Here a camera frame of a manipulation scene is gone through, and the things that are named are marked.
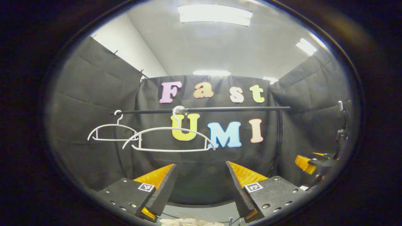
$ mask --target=white clothes hanger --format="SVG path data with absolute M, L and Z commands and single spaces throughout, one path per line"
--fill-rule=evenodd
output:
M 103 140 L 103 141 L 126 141 L 126 140 L 127 140 L 127 139 L 101 139 L 101 138 L 98 138 L 98 129 L 100 129 L 100 128 L 102 128 L 102 127 L 107 127 L 107 126 L 123 127 L 123 128 L 126 128 L 126 129 L 129 129 L 129 130 L 133 131 L 133 132 L 134 132 L 134 135 L 137 134 L 137 131 L 133 130 L 132 128 L 130 128 L 130 127 L 128 127 L 128 126 L 125 126 L 125 125 L 119 125 L 119 121 L 120 121 L 122 118 L 123 118 L 123 115 L 121 115 L 121 117 L 117 120 L 117 123 L 116 123 L 116 124 L 106 124 L 106 125 L 101 125 L 101 126 L 96 127 L 96 128 L 95 128 L 94 130 L 92 130 L 92 132 L 88 135 L 88 139 L 87 139 L 87 140 L 89 140 L 89 139 L 91 138 L 91 135 L 92 135 L 92 133 L 94 133 L 94 132 L 96 132 L 96 137 L 92 137 L 94 140 Z
M 183 106 L 176 106 L 173 109 L 173 117 L 177 120 L 177 127 L 157 127 L 157 128 L 151 128 L 151 129 L 146 129 L 143 131 L 140 131 L 137 134 L 134 134 L 132 137 L 130 137 L 123 145 L 123 149 L 126 147 L 126 145 L 128 144 L 128 142 L 130 140 L 136 140 L 135 138 L 139 138 L 138 141 L 138 147 L 131 145 L 131 147 L 133 147 L 136 150 L 140 150 L 140 151 L 150 151 L 150 152 L 198 152 L 198 151 L 206 151 L 209 150 L 210 147 L 207 146 L 207 141 L 211 144 L 212 149 L 215 150 L 215 146 L 213 145 L 212 141 L 210 139 L 208 139 L 204 134 L 199 133 L 197 131 L 193 131 L 190 129 L 183 129 L 180 128 L 180 120 L 178 119 L 178 117 L 176 116 L 176 112 L 181 113 L 181 111 L 185 109 Z M 187 132 L 192 132 L 195 134 L 198 134 L 200 136 L 202 136 L 203 138 L 205 138 L 205 144 L 204 144 L 204 148 L 203 149 L 191 149 L 191 150 L 164 150 L 164 149 L 151 149 L 151 148 L 142 148 L 141 147 L 141 135 L 150 131 L 155 131 L 155 130 L 172 130 L 172 129 L 176 129 L 176 130 L 182 130 L 182 131 L 187 131 Z

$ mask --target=clothes hanger hook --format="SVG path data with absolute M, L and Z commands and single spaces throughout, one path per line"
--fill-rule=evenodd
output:
M 122 118 L 123 118 L 123 114 L 121 114 L 121 117 L 117 120 L 117 125 L 119 124 L 119 121 L 120 121 Z
M 183 106 L 175 106 L 173 108 L 173 117 L 177 120 L 177 128 L 180 128 L 180 120 L 178 119 L 178 117 L 176 116 L 176 111 L 178 110 L 184 110 L 185 108 Z

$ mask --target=white wall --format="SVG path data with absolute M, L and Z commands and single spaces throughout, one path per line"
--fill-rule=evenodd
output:
M 91 36 L 148 77 L 167 76 L 165 69 L 145 43 L 127 13 L 109 21 Z

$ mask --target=black curtain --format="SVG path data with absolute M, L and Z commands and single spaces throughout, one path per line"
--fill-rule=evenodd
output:
M 87 137 L 100 125 L 116 123 L 110 112 L 134 109 L 140 77 L 137 69 L 90 37 L 59 72 L 47 108 L 50 142 L 71 175 L 90 189 L 101 190 L 123 177 L 114 142 L 89 142 Z M 132 115 L 126 115 L 120 124 L 131 121 Z M 116 131 L 119 138 L 132 135 L 128 129 Z M 99 138 L 112 139 L 113 128 L 99 129 Z M 121 151 L 122 145 L 119 142 L 122 165 L 132 177 L 131 153 Z
M 225 172 L 225 161 L 232 161 L 260 174 L 272 172 L 295 185 L 306 181 L 304 173 L 294 160 L 298 154 L 335 152 L 335 135 L 343 124 L 338 101 L 345 102 L 345 109 L 353 115 L 349 85 L 345 72 L 335 58 L 319 49 L 314 55 L 283 76 L 274 85 L 259 78 L 241 76 L 167 76 L 145 79 L 140 83 L 140 72 L 113 55 L 108 49 L 87 38 L 73 52 L 60 70 L 48 106 L 51 143 L 71 175 L 84 186 L 101 190 L 126 174 L 136 178 L 171 163 L 177 163 L 179 177 L 170 197 L 171 202 L 183 204 L 212 204 L 232 199 L 228 192 L 230 178 Z M 163 82 L 181 81 L 173 102 L 159 103 Z M 195 85 L 209 82 L 214 95 L 197 99 L 193 96 Z M 263 103 L 257 103 L 249 90 L 254 85 L 264 90 Z M 244 102 L 233 103 L 229 96 L 232 86 L 243 90 Z M 136 151 L 130 146 L 119 154 L 124 172 L 116 155 L 114 142 L 88 142 L 88 134 L 97 126 L 115 123 L 109 115 L 122 111 L 172 109 L 177 105 L 191 107 L 253 107 L 290 106 L 283 111 L 282 140 L 278 143 L 278 113 L 276 111 L 210 112 L 199 113 L 198 131 L 210 137 L 208 123 L 218 122 L 225 130 L 232 121 L 239 121 L 240 142 L 237 148 L 218 147 L 201 152 L 167 153 Z M 125 115 L 120 124 L 136 131 L 154 127 L 170 127 L 171 113 Z M 251 143 L 250 119 L 261 119 L 264 140 Z M 189 128 L 185 118 L 183 128 Z M 117 128 L 117 137 L 124 139 L 133 134 Z M 113 128 L 99 130 L 100 138 L 113 138 Z M 204 139 L 196 136 L 191 141 L 179 141 L 172 132 L 153 131 L 142 136 L 144 148 L 199 149 Z
M 183 86 L 178 89 L 173 102 L 159 103 L 162 95 L 163 82 L 181 81 Z M 193 96 L 195 85 L 209 82 L 214 95 L 209 98 L 197 99 Z M 264 92 L 263 103 L 257 103 L 249 90 L 259 85 Z M 243 90 L 244 101 L 234 103 L 230 100 L 229 88 L 240 87 Z M 192 107 L 251 107 L 274 106 L 272 94 L 268 90 L 269 82 L 259 78 L 240 76 L 169 76 L 146 79 L 141 83 L 136 96 L 136 110 L 145 109 L 172 109 L 177 105 L 186 108 Z M 254 170 L 260 174 L 268 175 L 274 165 L 275 145 L 277 138 L 277 113 L 264 111 L 249 112 L 210 112 L 199 113 L 198 132 L 210 137 L 208 123 L 218 122 L 224 130 L 232 121 L 241 123 L 239 133 L 242 145 L 237 148 L 218 147 L 215 151 L 210 149 L 201 152 L 168 153 L 143 152 L 133 150 L 133 168 L 136 176 L 151 170 L 178 163 L 179 177 L 173 189 L 170 201 L 184 204 L 212 204 L 232 198 L 228 193 L 229 177 L 225 174 L 225 161 L 232 161 Z M 169 114 L 134 115 L 132 127 L 144 130 L 154 127 L 171 127 Z M 261 135 L 264 140 L 260 143 L 251 143 L 252 137 L 250 119 L 261 119 Z M 189 128 L 189 120 L 185 117 L 183 128 Z M 142 136 L 144 148 L 155 149 L 200 149 L 204 147 L 204 138 L 196 136 L 190 141 L 176 140 L 172 132 L 152 131 Z
M 319 49 L 279 79 L 271 87 L 271 93 L 279 106 L 291 107 L 283 112 L 277 172 L 301 186 L 309 175 L 294 163 L 296 156 L 335 153 L 336 134 L 344 123 L 338 101 L 343 101 L 347 114 L 353 115 L 347 74 L 334 56 Z

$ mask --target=foam letter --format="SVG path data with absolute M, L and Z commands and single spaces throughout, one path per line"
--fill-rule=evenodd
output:
M 230 100 L 234 103 L 242 103 L 244 101 L 244 96 L 242 95 L 243 90 L 240 87 L 231 87 L 229 89 Z
M 162 86 L 162 98 L 159 100 L 159 103 L 166 104 L 173 102 L 173 99 L 170 97 L 170 95 L 172 95 L 172 97 L 175 97 L 177 94 L 177 87 L 181 88 L 182 84 L 180 81 L 164 82 L 162 83 Z
M 225 147 L 228 140 L 229 148 L 236 148 L 242 145 L 239 140 L 240 122 L 233 121 L 229 123 L 225 132 L 222 129 L 221 125 L 217 122 L 211 122 L 207 125 L 207 127 L 211 130 L 210 140 L 212 141 L 215 148 L 219 147 L 219 144 L 216 142 L 217 139 L 219 140 L 219 143 L 222 145 L 222 147 Z
M 184 115 L 176 114 L 178 119 L 180 120 L 180 128 L 181 128 L 181 121 L 184 119 Z M 197 131 L 197 119 L 200 117 L 199 114 L 189 114 L 187 115 L 187 118 L 190 120 L 190 129 L 193 131 Z M 173 115 L 170 117 L 172 120 L 172 127 L 177 127 L 177 120 L 173 117 Z M 178 140 L 192 140 L 196 134 L 192 132 L 187 132 L 186 134 L 183 133 L 183 131 L 178 130 L 178 129 L 173 129 L 172 130 L 173 136 L 178 139 Z
M 212 86 L 208 82 L 201 82 L 195 85 L 194 97 L 203 98 L 213 96 Z
M 265 101 L 264 97 L 261 97 L 260 93 L 263 92 L 264 90 L 261 89 L 258 85 L 254 85 L 250 87 L 250 90 L 252 91 L 252 97 L 257 103 L 262 103 Z
M 248 123 L 251 124 L 251 129 L 252 129 L 252 138 L 251 138 L 251 143 L 258 143 L 264 140 L 264 138 L 261 136 L 261 124 L 262 120 L 261 119 L 252 119 L 249 120 Z

